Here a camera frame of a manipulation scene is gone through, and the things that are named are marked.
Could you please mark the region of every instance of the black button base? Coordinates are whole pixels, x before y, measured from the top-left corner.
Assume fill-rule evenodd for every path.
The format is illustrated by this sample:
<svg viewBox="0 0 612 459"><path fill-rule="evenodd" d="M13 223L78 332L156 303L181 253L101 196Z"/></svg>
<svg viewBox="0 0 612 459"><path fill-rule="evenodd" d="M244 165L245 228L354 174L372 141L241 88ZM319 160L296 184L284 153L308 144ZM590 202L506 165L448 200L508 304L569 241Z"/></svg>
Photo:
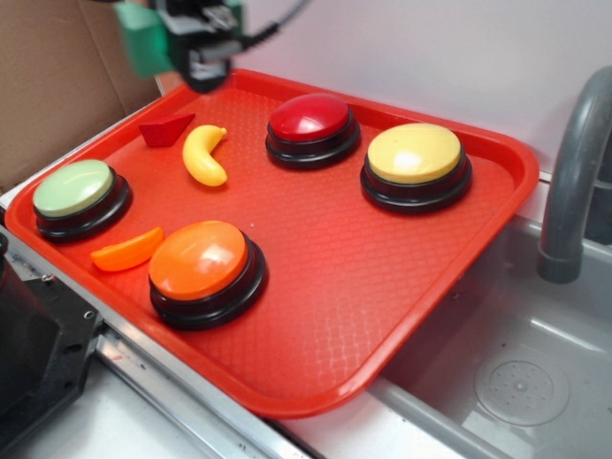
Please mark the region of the black button base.
<svg viewBox="0 0 612 459"><path fill-rule="evenodd" d="M459 163L447 175L423 184L407 185L376 175L366 156L360 177L363 196L375 206L403 214L428 213L451 206L468 192L471 162L462 147Z"/></svg>
<svg viewBox="0 0 612 459"><path fill-rule="evenodd" d="M207 330L220 327L245 313L268 284L268 267L263 252L246 235L247 264L236 279L221 292L193 301L162 295L149 279L151 302L169 326L180 330Z"/></svg>
<svg viewBox="0 0 612 459"><path fill-rule="evenodd" d="M349 109L348 122L336 134L312 142L279 139L268 126L266 148L270 160L290 169L320 169L348 158L359 146L361 128Z"/></svg>
<svg viewBox="0 0 612 459"><path fill-rule="evenodd" d="M132 189L109 167L113 182L108 191L91 206L64 217L47 217L36 208L36 226L52 242L73 242L94 236L114 225L132 204Z"/></svg>

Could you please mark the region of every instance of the red triangle block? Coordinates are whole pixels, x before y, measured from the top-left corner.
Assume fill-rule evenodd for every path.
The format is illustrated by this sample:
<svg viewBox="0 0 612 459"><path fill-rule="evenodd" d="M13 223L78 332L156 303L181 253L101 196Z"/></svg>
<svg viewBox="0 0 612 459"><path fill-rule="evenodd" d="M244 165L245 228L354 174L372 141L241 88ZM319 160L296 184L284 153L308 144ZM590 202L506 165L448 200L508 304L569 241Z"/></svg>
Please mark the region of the red triangle block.
<svg viewBox="0 0 612 459"><path fill-rule="evenodd" d="M168 115L139 124L138 127L148 146L172 146L194 117L194 113Z"/></svg>

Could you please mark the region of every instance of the orange button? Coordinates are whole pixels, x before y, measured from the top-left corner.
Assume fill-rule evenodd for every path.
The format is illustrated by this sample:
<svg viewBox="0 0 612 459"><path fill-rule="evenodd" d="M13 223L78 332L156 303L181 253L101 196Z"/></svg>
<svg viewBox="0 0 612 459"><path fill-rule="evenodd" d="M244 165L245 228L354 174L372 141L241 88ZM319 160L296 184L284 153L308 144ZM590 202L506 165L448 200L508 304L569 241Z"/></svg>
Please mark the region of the orange button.
<svg viewBox="0 0 612 459"><path fill-rule="evenodd" d="M226 288L247 264L249 249L240 229L207 221L171 234L149 264L149 277L170 299L203 299Z"/></svg>

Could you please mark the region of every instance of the red button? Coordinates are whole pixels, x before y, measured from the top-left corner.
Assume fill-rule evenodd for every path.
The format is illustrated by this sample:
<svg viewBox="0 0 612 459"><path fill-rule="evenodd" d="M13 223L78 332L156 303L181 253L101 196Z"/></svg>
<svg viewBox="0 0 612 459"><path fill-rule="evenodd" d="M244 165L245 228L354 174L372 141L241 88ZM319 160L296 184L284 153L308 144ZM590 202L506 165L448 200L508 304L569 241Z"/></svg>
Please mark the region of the red button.
<svg viewBox="0 0 612 459"><path fill-rule="evenodd" d="M287 142L313 142L338 133L349 120L347 103L329 94L292 98L270 116L273 133Z"/></svg>

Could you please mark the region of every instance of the cardboard box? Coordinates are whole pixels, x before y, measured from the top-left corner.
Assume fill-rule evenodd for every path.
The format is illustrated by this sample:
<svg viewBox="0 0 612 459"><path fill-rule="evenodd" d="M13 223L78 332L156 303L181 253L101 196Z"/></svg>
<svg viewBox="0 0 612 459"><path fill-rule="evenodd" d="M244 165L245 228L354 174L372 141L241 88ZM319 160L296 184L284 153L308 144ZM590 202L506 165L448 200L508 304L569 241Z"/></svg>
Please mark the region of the cardboard box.
<svg viewBox="0 0 612 459"><path fill-rule="evenodd" d="M111 4L0 2L0 194L158 98L132 72Z"/></svg>

